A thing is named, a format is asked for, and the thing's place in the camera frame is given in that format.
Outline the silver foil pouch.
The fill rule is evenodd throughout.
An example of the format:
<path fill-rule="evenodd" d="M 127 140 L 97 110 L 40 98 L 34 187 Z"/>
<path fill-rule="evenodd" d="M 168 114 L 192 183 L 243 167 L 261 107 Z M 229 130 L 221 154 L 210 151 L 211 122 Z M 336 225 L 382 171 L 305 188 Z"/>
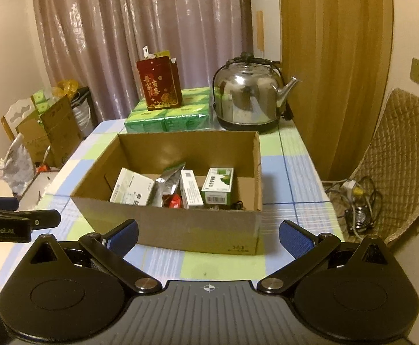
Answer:
<path fill-rule="evenodd" d="M 154 207 L 163 207 L 166 199 L 178 191 L 181 180 L 181 171 L 185 168 L 185 162 L 167 167 L 159 178 L 154 181 L 151 200 L 149 204 Z"/>

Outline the long white green medicine box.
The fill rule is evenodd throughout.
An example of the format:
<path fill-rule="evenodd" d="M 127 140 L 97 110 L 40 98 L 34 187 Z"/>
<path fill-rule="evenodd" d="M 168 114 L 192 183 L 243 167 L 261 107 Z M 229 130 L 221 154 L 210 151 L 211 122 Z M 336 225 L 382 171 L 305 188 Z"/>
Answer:
<path fill-rule="evenodd" d="M 185 209 L 202 208 L 203 198 L 193 170 L 181 170 L 181 197 Z"/>

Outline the white green throat spray box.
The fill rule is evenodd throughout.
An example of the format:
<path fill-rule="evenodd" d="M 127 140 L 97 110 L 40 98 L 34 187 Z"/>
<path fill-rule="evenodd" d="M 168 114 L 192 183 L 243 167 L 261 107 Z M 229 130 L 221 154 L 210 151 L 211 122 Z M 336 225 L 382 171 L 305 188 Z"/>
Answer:
<path fill-rule="evenodd" d="M 234 181 L 233 167 L 211 167 L 201 193 L 206 205 L 230 206 Z"/>

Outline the white plastic bag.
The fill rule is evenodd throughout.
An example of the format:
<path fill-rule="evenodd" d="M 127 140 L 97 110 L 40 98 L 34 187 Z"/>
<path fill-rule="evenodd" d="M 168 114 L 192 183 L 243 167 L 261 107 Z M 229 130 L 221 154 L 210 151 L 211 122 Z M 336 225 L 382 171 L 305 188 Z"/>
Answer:
<path fill-rule="evenodd" d="M 0 178 L 18 196 L 23 195 L 35 178 L 35 165 L 24 144 L 24 135 L 18 133 L 4 158 L 0 160 Z"/>

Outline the small red packet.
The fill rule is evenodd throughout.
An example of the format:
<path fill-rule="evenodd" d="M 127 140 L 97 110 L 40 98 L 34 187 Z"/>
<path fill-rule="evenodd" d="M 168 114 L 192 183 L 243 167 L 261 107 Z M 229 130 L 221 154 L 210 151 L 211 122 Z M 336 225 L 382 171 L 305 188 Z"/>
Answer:
<path fill-rule="evenodd" d="M 181 208 L 182 207 L 181 196 L 177 193 L 173 195 L 165 195 L 163 197 L 163 207 L 172 208 L 172 209 Z"/>

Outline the small brown carton on chair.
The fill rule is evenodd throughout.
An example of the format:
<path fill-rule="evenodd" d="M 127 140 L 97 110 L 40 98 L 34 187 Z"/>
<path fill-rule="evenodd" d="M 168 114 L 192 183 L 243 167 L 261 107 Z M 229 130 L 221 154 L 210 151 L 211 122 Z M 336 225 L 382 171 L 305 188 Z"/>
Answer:
<path fill-rule="evenodd" d="M 75 120 L 71 103 L 62 97 L 37 118 L 30 118 L 18 125 L 18 132 L 24 137 L 24 146 L 34 164 L 43 162 L 49 147 L 46 163 L 61 168 L 76 151 L 82 134 Z"/>

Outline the white carved chair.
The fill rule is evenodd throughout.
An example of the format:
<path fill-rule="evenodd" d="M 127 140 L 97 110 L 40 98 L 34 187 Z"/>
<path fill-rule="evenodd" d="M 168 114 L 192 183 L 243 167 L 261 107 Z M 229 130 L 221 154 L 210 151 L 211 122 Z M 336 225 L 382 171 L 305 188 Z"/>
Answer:
<path fill-rule="evenodd" d="M 31 97 L 21 99 L 13 103 L 4 116 L 0 119 L 3 130 L 10 141 L 13 141 L 18 134 L 17 127 L 21 122 L 30 118 L 36 118 L 38 111 Z"/>

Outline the large open cardboard box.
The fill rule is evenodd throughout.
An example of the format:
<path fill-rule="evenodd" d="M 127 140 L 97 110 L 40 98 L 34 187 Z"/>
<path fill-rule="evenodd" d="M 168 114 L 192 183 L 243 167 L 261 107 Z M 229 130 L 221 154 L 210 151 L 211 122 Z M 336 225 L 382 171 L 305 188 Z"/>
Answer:
<path fill-rule="evenodd" d="M 71 193 L 94 231 L 138 223 L 143 245 L 251 256 L 260 238 L 256 132 L 120 134 Z"/>

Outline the green tissue pack stack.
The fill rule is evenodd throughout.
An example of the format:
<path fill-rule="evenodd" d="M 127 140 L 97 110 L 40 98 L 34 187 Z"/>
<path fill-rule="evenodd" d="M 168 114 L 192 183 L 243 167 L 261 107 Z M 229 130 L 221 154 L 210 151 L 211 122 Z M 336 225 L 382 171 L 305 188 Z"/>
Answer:
<path fill-rule="evenodd" d="M 128 133 L 162 133 L 211 129 L 210 88 L 184 89 L 179 108 L 148 111 L 141 100 L 124 121 Z"/>

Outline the steel electric kettle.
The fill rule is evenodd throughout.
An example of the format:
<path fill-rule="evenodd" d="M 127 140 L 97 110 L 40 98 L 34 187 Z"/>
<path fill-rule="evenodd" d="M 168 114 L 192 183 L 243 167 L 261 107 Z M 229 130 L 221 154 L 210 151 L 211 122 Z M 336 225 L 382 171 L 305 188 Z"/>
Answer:
<path fill-rule="evenodd" d="M 221 127 L 265 132 L 281 119 L 292 120 L 287 96 L 299 79 L 293 76 L 285 81 L 279 64 L 243 52 L 216 70 L 212 89 Z"/>

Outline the red gift box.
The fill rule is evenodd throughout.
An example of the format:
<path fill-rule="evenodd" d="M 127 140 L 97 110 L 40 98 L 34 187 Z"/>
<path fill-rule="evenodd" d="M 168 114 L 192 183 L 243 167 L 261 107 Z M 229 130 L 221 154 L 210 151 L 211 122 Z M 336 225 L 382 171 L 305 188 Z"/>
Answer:
<path fill-rule="evenodd" d="M 177 59 L 168 50 L 147 55 L 136 62 L 136 69 L 149 111 L 181 107 Z"/>

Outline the wooden door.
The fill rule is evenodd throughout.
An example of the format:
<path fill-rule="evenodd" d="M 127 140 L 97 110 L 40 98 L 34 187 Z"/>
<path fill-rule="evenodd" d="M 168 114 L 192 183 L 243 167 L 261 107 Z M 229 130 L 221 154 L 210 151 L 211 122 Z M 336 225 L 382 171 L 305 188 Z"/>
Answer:
<path fill-rule="evenodd" d="M 387 85 L 393 0 L 281 0 L 282 70 L 319 176 L 347 178 L 369 146 Z"/>

